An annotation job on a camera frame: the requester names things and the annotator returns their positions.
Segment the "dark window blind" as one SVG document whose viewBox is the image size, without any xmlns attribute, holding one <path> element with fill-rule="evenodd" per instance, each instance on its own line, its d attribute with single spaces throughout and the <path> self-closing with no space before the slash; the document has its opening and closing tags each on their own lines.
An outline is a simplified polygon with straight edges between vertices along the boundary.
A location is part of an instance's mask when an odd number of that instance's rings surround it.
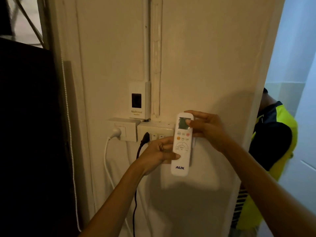
<svg viewBox="0 0 316 237">
<path fill-rule="evenodd" d="M 0 38 L 0 237 L 77 237 L 51 51 Z"/>
</svg>

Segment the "white wall switch box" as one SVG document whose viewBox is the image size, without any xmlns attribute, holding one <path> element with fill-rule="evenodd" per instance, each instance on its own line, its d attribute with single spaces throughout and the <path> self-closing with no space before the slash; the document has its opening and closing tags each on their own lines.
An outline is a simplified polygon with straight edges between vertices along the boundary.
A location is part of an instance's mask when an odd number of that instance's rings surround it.
<svg viewBox="0 0 316 237">
<path fill-rule="evenodd" d="M 150 135 L 150 141 L 162 139 L 168 136 L 173 136 L 175 130 L 174 123 L 164 123 L 164 122 L 141 122 L 137 126 L 137 142 L 143 139 L 146 132 Z"/>
</svg>

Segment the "white wall breaker box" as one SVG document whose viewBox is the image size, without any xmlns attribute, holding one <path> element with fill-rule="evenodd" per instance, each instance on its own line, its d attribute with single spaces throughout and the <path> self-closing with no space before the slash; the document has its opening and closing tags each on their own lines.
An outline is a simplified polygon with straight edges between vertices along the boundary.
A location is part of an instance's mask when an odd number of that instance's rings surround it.
<svg viewBox="0 0 316 237">
<path fill-rule="evenodd" d="M 148 120 L 151 116 L 151 82 L 134 81 L 129 83 L 129 117 Z"/>
</svg>

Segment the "person's right forearm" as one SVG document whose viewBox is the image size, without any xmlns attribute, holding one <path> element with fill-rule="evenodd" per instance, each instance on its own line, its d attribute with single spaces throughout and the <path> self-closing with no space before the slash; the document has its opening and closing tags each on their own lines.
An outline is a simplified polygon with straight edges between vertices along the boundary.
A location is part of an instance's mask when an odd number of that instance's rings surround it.
<svg viewBox="0 0 316 237">
<path fill-rule="evenodd" d="M 285 191 L 247 151 L 229 141 L 222 153 L 274 237 L 316 237 L 316 216 Z"/>
</svg>

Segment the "person's left hand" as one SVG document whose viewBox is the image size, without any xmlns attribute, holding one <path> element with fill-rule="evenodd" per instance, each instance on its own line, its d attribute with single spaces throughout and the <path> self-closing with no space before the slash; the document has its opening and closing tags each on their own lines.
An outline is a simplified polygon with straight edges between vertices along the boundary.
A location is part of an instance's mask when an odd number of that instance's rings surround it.
<svg viewBox="0 0 316 237">
<path fill-rule="evenodd" d="M 170 164 L 165 161 L 165 152 L 173 152 L 173 136 L 151 141 L 138 159 L 143 176 L 150 174 L 161 164 Z"/>
</svg>

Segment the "person's right hand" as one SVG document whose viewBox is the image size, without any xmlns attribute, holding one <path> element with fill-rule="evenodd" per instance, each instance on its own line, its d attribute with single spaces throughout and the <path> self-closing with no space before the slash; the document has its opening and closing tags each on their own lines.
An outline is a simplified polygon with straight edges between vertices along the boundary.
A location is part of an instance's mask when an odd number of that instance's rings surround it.
<svg viewBox="0 0 316 237">
<path fill-rule="evenodd" d="M 187 110 L 194 116 L 194 120 L 203 120 L 203 129 L 193 129 L 193 136 L 205 138 L 220 153 L 226 155 L 231 137 L 227 133 L 219 115 L 201 111 Z"/>
</svg>

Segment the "white air conditioner remote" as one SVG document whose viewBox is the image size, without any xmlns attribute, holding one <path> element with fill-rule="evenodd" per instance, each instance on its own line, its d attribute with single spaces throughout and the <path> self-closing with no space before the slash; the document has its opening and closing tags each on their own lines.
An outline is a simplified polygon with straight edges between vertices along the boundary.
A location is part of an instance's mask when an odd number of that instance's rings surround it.
<svg viewBox="0 0 316 237">
<path fill-rule="evenodd" d="M 177 177 L 185 177 L 189 172 L 192 150 L 192 128 L 186 120 L 193 120 L 191 113 L 182 112 L 177 115 L 173 141 L 173 152 L 180 155 L 177 160 L 171 162 L 171 174 Z"/>
</svg>

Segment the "person's left forearm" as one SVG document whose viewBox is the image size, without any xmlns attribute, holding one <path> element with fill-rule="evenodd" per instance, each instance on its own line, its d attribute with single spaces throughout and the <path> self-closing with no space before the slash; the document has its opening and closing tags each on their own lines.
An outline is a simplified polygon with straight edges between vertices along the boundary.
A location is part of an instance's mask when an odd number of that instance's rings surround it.
<svg viewBox="0 0 316 237">
<path fill-rule="evenodd" d="M 136 162 L 122 176 L 120 182 L 98 210 L 88 226 L 78 237 L 118 237 L 129 211 L 135 190 L 143 178 L 139 167 L 137 177 Z"/>
</svg>

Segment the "white wall socket box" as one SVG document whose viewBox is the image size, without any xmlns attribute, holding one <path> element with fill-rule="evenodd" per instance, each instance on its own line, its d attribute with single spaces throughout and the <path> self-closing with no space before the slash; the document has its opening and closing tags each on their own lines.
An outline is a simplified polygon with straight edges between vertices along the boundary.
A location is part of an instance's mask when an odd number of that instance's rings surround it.
<svg viewBox="0 0 316 237">
<path fill-rule="evenodd" d="M 141 123 L 137 119 L 110 118 L 105 121 L 109 137 L 119 140 L 137 142 L 137 126 Z"/>
</svg>

